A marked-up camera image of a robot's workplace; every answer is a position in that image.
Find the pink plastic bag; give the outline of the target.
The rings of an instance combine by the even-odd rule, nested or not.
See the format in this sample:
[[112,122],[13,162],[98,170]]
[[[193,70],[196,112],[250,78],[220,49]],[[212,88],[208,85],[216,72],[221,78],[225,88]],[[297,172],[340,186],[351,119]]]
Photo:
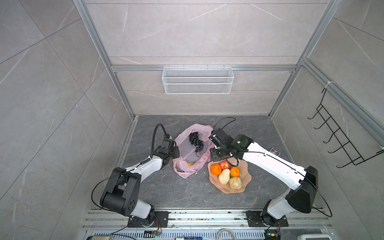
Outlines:
[[[212,131],[213,127],[209,125],[193,124],[178,135],[176,144],[179,148],[180,157],[173,159],[173,168],[180,177],[188,178],[210,161],[210,149],[214,147],[214,144],[209,140]],[[204,142],[203,154],[199,157],[196,156],[195,147],[189,141],[189,135],[193,132],[198,132],[200,139]]]

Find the red fake strawberry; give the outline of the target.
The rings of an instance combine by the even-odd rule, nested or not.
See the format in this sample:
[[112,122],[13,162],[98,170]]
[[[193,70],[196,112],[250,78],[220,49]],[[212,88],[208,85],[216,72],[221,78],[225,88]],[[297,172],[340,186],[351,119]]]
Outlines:
[[221,170],[224,171],[226,169],[230,170],[231,169],[231,164],[228,161],[222,161],[219,163],[219,166],[221,167]]

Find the orange fake fruit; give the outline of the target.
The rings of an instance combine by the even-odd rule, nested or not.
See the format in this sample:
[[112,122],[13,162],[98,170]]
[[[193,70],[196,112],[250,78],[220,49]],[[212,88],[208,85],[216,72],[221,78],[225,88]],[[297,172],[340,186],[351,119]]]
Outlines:
[[219,164],[213,164],[210,167],[210,173],[215,176],[219,176],[222,173],[221,166]]
[[230,169],[230,176],[232,177],[239,177],[241,174],[241,171],[238,167],[232,167]]

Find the dark fake grape bunch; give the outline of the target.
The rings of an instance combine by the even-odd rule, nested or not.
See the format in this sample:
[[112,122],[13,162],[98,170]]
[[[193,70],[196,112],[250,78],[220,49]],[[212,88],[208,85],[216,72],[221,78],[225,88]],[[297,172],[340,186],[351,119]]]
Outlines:
[[203,154],[204,142],[200,139],[198,132],[190,133],[189,141],[195,147],[196,156],[199,157]]

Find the beige fake fruit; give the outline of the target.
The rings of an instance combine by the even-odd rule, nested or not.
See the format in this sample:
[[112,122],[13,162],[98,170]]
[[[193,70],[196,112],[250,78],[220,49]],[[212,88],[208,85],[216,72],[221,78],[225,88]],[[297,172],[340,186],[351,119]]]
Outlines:
[[242,188],[242,180],[239,177],[232,177],[229,180],[229,185],[231,189],[239,190]]
[[221,174],[218,177],[218,181],[222,185],[226,185],[229,183],[231,178],[230,169],[224,169],[222,170]]

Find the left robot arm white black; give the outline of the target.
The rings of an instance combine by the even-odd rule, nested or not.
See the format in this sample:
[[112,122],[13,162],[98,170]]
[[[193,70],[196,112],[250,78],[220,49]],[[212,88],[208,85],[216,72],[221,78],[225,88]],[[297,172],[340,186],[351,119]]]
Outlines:
[[144,227],[151,226],[156,221],[155,208],[139,199],[141,182],[179,156],[176,141],[162,124],[157,124],[150,155],[131,167],[115,168],[110,177],[96,185],[106,184],[98,203],[94,200],[94,192],[91,193],[92,203],[102,210],[136,219]]

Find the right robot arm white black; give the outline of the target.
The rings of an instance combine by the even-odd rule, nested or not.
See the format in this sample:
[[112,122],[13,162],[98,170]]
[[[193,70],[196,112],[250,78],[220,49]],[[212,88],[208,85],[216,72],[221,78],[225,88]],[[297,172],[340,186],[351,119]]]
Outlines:
[[254,164],[275,176],[288,186],[279,197],[269,200],[261,213],[262,222],[273,226],[294,211],[309,214],[314,209],[314,201],[318,189],[318,170],[314,167],[301,167],[292,164],[264,149],[245,135],[232,138],[222,129],[211,132],[210,141],[214,148],[210,149],[213,161],[235,158]]

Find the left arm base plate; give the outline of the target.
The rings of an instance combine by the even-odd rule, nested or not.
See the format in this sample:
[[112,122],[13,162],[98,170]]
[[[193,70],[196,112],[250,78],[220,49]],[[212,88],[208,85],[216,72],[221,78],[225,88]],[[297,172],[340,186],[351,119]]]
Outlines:
[[166,228],[168,226],[170,212],[167,211],[154,211],[151,212],[146,219],[141,219],[134,217],[132,220],[129,220],[129,228]]

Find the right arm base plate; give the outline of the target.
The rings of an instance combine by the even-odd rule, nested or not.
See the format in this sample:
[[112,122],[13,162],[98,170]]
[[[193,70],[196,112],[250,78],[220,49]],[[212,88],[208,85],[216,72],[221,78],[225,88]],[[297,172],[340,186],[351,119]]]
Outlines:
[[276,220],[265,211],[246,211],[249,227],[288,227],[286,216]]

